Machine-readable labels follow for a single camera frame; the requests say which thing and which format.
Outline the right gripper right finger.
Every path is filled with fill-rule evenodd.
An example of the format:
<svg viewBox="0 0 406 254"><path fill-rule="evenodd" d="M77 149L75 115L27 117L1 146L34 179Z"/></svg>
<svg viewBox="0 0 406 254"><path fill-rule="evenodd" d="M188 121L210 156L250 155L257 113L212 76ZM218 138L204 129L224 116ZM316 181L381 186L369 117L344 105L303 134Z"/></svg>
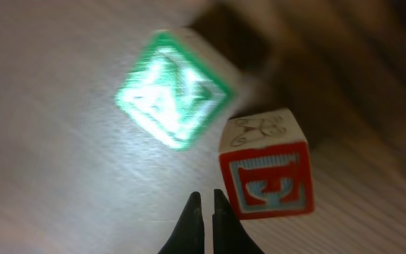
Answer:
<svg viewBox="0 0 406 254"><path fill-rule="evenodd" d="M212 223L214 254L264 254L245 231L220 189L214 190Z"/></svg>

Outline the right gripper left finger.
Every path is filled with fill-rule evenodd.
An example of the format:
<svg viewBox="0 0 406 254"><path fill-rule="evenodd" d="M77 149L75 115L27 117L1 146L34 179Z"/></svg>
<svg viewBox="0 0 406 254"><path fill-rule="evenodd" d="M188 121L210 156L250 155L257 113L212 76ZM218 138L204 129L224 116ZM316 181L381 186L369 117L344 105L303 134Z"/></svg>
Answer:
<svg viewBox="0 0 406 254"><path fill-rule="evenodd" d="M201 195L190 194L177 224L158 254L204 254L204 220Z"/></svg>

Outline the red E block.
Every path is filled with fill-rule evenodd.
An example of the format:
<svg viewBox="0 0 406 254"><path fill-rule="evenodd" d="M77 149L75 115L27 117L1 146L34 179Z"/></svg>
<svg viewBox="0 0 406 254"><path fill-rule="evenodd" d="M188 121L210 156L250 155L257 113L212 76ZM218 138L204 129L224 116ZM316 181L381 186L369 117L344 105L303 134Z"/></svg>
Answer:
<svg viewBox="0 0 406 254"><path fill-rule="evenodd" d="M227 120L219 163L239 219L314 211L309 144L288 108Z"/></svg>

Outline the green N block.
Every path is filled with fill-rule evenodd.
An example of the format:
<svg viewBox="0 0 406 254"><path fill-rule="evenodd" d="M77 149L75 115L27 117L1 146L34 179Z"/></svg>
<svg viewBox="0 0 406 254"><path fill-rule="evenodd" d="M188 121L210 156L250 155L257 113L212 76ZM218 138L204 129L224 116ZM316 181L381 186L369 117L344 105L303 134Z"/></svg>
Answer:
<svg viewBox="0 0 406 254"><path fill-rule="evenodd" d="M114 97L138 126L186 150L227 107L240 71L190 28L155 31Z"/></svg>

